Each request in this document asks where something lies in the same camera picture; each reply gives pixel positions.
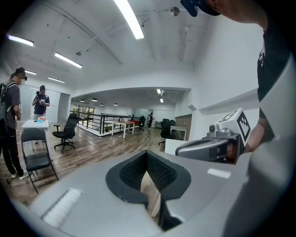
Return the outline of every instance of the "cap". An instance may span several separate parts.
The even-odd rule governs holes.
[[[197,16],[197,7],[200,8],[203,12],[211,15],[218,16],[220,13],[214,11],[207,4],[206,0],[181,0],[181,4],[185,9],[189,12],[189,14],[193,17]]]

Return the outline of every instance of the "gray shirt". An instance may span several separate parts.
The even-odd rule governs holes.
[[[6,83],[6,86],[8,87],[13,82],[15,82],[13,79],[9,80]],[[8,88],[5,95],[5,104],[7,108],[9,108],[9,106],[12,106],[6,115],[6,125],[12,129],[16,129],[15,113],[13,107],[20,104],[20,93],[18,86],[12,86]]]

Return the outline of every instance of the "backpack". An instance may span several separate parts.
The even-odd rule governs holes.
[[[12,105],[9,106],[8,108],[6,106],[5,96],[6,96],[7,90],[13,86],[17,86],[17,83],[12,82],[9,85],[4,83],[0,84],[0,121],[4,119],[4,121],[6,122],[6,118],[7,118],[6,115],[11,110]]]

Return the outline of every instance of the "sneaker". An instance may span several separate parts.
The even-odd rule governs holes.
[[[25,177],[28,177],[29,174],[27,172],[24,172],[23,176],[20,176],[19,179],[23,180]]]
[[[13,179],[15,179],[16,176],[17,176],[17,172],[15,172],[14,175],[11,175],[11,177],[12,177]]]

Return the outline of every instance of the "wooden floor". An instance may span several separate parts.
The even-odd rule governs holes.
[[[145,129],[145,131],[135,131],[134,134],[126,133],[126,138],[123,139],[123,133],[116,133],[114,136],[106,136],[99,138],[78,127],[75,128],[76,136],[71,140],[74,142],[76,149],[66,147],[64,154],[61,153],[62,147],[57,147],[54,150],[54,145],[60,143],[60,139],[54,137],[51,133],[55,131],[54,126],[50,126],[48,133],[48,148],[53,160],[53,165],[59,179],[73,172],[76,168],[84,166],[93,162],[99,162],[109,157],[118,156],[125,153],[141,150],[163,151],[163,146],[158,145],[160,142],[160,129]],[[20,144],[20,136],[22,130],[19,131],[18,136],[18,155],[22,168],[25,167],[23,160],[23,153]],[[45,145],[40,143],[35,146],[35,152],[42,152]],[[51,168],[39,170],[36,177],[41,178],[52,174]],[[3,155],[0,158],[0,180],[9,197],[14,198],[26,206],[28,206],[36,197],[31,181],[29,178],[19,180],[17,177],[13,179],[11,184],[7,184],[7,177],[10,175],[6,168]],[[57,182],[54,176],[44,180],[35,182],[39,194],[47,189],[50,185]],[[152,192],[152,199],[155,199],[155,187],[151,186],[151,181],[147,181],[146,186],[150,186]]]

